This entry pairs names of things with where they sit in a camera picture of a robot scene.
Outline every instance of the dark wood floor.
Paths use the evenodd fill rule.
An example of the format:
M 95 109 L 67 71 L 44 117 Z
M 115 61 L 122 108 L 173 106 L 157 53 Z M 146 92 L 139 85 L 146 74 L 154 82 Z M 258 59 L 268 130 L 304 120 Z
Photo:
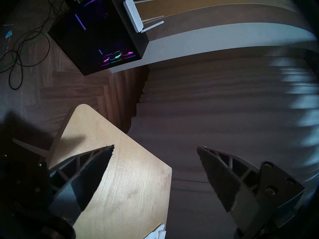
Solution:
M 41 25 L 48 10 L 47 0 L 21 0 L 6 18 L 7 24 L 14 24 L 9 49 L 17 37 Z M 49 149 L 67 112 L 78 104 L 90 105 L 123 132 L 128 132 L 149 73 L 148 66 L 114 74 L 104 70 L 83 76 L 52 39 L 50 44 L 49 55 L 41 64 L 24 68 L 23 84 L 19 90 L 9 88 L 9 72 L 0 74 L 2 134 L 5 133 L 6 138 L 14 137 Z M 46 55 L 47 49 L 48 43 L 43 37 L 22 56 L 23 64 L 38 62 Z M 10 61 L 7 56 L 0 66 Z M 19 81 L 20 69 L 17 66 L 12 74 L 12 86 L 18 86 Z

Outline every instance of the screw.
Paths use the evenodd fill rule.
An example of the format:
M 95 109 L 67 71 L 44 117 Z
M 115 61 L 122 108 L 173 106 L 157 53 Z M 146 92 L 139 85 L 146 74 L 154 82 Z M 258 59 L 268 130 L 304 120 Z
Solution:
M 235 209 L 236 205 L 237 205 L 237 200 L 234 201 L 232 208 L 230 208 L 230 210 L 233 211 Z
M 271 187 L 266 187 L 266 190 L 265 190 L 268 194 L 270 195 L 275 195 L 276 194 L 276 190 L 274 190 L 273 188 Z
M 296 182 L 295 182 L 295 180 L 292 179 L 292 178 L 287 178 L 287 179 L 286 179 L 286 183 L 289 184 L 289 185 L 294 185 Z

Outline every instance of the desk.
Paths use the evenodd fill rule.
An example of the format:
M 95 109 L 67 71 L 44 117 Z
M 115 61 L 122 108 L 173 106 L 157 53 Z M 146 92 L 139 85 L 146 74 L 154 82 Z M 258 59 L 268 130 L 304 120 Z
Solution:
M 166 223 L 172 168 L 90 106 L 68 113 L 47 156 L 49 167 L 83 152 L 114 145 L 99 187 L 74 229 L 78 238 L 143 239 Z

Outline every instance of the black pc case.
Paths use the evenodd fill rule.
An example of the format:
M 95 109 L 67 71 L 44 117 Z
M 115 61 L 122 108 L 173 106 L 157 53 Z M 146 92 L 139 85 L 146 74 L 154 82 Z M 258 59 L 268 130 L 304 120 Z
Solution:
M 49 31 L 83 75 L 142 59 L 149 41 L 135 32 L 123 1 L 72 4 Z

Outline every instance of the wall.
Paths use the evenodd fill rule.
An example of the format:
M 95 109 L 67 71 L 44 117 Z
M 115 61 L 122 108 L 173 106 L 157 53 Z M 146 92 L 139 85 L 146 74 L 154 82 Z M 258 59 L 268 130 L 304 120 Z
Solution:
M 294 26 L 239 23 L 187 31 L 150 41 L 141 60 L 114 68 L 118 72 L 162 60 L 215 50 L 252 46 L 290 46 L 317 51 L 316 36 Z
M 200 28 L 253 22 L 295 26 L 313 33 L 312 28 L 300 13 L 262 4 L 246 3 L 204 7 L 155 19 L 146 23 L 144 27 L 149 27 L 162 20 L 164 24 L 146 32 L 149 41 Z
M 164 15 L 169 16 L 188 10 L 223 4 L 256 3 L 286 8 L 296 11 L 291 0 L 157 0 L 136 4 L 142 19 Z

